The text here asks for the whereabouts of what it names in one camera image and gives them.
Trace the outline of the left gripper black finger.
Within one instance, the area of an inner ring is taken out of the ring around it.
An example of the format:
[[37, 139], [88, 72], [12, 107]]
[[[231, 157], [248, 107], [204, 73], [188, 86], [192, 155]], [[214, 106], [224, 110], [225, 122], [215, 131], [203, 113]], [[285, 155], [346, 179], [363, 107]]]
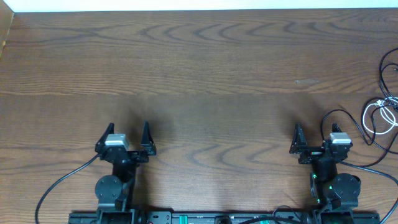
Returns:
[[150, 134], [150, 126], [147, 121], [144, 122], [141, 146], [144, 148], [144, 151], [149, 156], [155, 156], [157, 154], [157, 148], [156, 148], [155, 142]]
[[104, 151], [106, 138], [113, 133], [114, 133], [114, 123], [110, 123], [106, 128], [105, 132], [103, 133], [103, 135], [95, 144], [95, 152], [102, 153]]

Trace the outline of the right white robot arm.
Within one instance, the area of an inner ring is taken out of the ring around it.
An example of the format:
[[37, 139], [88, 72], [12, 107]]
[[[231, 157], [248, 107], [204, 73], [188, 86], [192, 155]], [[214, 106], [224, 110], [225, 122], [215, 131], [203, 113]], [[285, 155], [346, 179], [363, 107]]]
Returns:
[[337, 124], [332, 126], [330, 137], [321, 146], [309, 146], [302, 127], [295, 125], [289, 153], [299, 155], [299, 164], [312, 167], [310, 190], [318, 201], [318, 207], [301, 218], [304, 223], [355, 222], [353, 209], [358, 206], [361, 180], [355, 175], [337, 171], [337, 164], [348, 157], [352, 146], [348, 134], [342, 132]]

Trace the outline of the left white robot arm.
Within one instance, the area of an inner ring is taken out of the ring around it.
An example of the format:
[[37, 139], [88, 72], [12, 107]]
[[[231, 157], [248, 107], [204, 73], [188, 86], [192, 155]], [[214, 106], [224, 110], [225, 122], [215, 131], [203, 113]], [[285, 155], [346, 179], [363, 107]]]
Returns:
[[141, 139], [142, 149], [131, 151], [125, 134], [116, 134], [110, 123], [95, 146], [99, 159], [113, 166], [112, 174], [105, 175], [95, 185], [98, 199], [97, 224], [138, 224], [146, 223], [146, 214], [132, 204], [136, 170], [147, 163], [150, 156], [157, 154], [157, 148], [146, 121]]

